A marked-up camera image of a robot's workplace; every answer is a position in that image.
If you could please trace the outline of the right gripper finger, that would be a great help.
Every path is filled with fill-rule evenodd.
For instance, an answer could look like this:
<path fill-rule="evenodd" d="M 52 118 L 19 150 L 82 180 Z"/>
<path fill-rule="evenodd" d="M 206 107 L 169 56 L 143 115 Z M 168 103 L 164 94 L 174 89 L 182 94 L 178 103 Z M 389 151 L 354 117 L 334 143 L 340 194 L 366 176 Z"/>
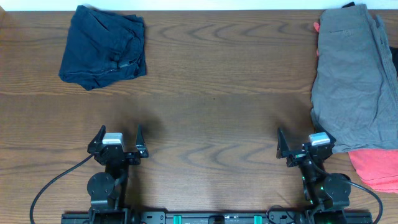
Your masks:
<path fill-rule="evenodd" d="M 285 136 L 281 128 L 277 129 L 277 137 L 278 137 L 277 153 L 288 153 L 289 145 L 287 144 L 287 141 L 285 139 Z"/>
<path fill-rule="evenodd" d="M 336 142 L 336 139 L 321 124 L 315 124 L 314 128 L 316 133 L 326 133 L 332 144 Z"/>

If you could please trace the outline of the red soccer t-shirt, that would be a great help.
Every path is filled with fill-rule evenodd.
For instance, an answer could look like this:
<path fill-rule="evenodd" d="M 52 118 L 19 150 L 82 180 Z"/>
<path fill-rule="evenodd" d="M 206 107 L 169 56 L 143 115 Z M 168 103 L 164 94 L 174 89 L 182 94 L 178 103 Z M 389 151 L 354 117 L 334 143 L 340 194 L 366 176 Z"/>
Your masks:
<path fill-rule="evenodd" d="M 378 192 L 397 193 L 397 149 L 358 149 L 348 154 L 363 183 Z"/>

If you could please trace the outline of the black garment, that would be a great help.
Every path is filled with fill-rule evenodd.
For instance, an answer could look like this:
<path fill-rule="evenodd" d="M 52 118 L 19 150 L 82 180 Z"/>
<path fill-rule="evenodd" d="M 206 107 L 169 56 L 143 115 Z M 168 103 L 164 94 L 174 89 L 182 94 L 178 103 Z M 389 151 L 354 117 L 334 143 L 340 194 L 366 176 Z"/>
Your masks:
<path fill-rule="evenodd" d="M 351 6 L 355 6 L 355 3 L 353 1 L 349 2 L 348 4 L 345 4 L 344 6 L 342 6 L 342 8 L 351 7 Z M 395 69 L 398 70 L 398 49 L 391 46 L 389 47 L 389 49 L 392 55 L 392 63 L 394 64 Z"/>

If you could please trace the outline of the grey khaki shorts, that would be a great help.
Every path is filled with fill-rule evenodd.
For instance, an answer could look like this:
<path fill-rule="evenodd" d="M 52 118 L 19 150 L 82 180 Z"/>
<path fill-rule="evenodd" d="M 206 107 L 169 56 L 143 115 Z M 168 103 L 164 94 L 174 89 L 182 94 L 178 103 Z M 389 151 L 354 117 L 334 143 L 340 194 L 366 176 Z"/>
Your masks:
<path fill-rule="evenodd" d="M 333 152 L 397 149 L 397 71 L 383 20 L 365 4 L 320 16 L 312 121 L 335 139 Z"/>

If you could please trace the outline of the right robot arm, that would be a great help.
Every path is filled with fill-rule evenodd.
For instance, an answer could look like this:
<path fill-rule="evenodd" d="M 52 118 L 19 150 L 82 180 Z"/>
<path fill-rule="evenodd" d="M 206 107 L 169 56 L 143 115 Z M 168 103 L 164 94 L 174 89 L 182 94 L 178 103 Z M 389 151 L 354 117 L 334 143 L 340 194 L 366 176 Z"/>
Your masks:
<path fill-rule="evenodd" d="M 281 128 L 277 129 L 276 158 L 286 159 L 287 167 L 298 167 L 302 174 L 305 199 L 311 203 L 295 223 L 346 223 L 344 208 L 349 205 L 351 187 L 344 174 L 327 173 L 323 163 L 332 154 L 336 139 L 328 132 L 308 136 L 300 149 L 290 149 Z"/>

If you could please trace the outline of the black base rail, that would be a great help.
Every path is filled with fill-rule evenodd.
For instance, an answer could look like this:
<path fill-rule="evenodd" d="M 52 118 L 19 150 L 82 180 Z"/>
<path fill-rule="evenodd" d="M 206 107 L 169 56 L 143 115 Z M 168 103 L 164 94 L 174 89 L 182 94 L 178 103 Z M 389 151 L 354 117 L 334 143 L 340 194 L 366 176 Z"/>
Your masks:
<path fill-rule="evenodd" d="M 322 212 L 313 217 L 303 212 L 274 210 L 267 213 L 169 213 L 143 212 L 139 215 L 126 213 L 95 214 L 90 218 L 87 213 L 68 213 L 61 217 L 62 224 L 90 223 L 137 223 L 137 224 L 369 224 L 372 223 L 369 212 Z"/>

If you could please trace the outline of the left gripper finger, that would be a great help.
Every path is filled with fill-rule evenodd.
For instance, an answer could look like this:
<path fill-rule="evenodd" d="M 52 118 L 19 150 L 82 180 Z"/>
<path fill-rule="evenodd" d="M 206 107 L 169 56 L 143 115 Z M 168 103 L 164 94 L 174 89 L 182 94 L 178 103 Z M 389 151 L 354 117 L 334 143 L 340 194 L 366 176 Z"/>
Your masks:
<path fill-rule="evenodd" d="M 102 140 L 105 134 L 106 134 L 106 126 L 102 125 L 99 131 L 97 132 L 96 136 L 89 143 L 89 148 L 97 149 L 100 145 L 102 145 Z"/>
<path fill-rule="evenodd" d="M 139 152 L 145 152 L 146 151 L 146 144 L 145 140 L 142 134 L 142 127 L 139 124 L 137 127 L 137 135 L 136 135 L 136 148 Z"/>

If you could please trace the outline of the folded navy blue shorts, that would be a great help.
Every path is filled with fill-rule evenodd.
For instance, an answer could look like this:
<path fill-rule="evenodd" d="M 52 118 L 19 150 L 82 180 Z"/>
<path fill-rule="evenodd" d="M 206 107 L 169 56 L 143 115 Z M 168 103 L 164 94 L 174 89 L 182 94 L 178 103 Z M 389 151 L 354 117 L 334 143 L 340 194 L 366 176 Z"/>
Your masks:
<path fill-rule="evenodd" d="M 146 75 L 142 17 L 79 5 L 71 19 L 59 77 L 90 91 Z"/>

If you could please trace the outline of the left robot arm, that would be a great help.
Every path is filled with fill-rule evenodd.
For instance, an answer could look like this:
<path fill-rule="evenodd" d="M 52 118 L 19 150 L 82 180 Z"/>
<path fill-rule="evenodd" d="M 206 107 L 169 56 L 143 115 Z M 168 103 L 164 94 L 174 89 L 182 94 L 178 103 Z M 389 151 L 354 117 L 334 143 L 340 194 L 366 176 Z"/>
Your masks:
<path fill-rule="evenodd" d="M 91 197 L 89 223 L 140 223 L 141 216 L 124 206 L 129 167 L 149 157 L 142 127 L 137 127 L 136 150 L 126 152 L 122 133 L 107 133 L 102 126 L 87 149 L 95 161 L 105 166 L 104 172 L 94 174 L 87 184 Z"/>

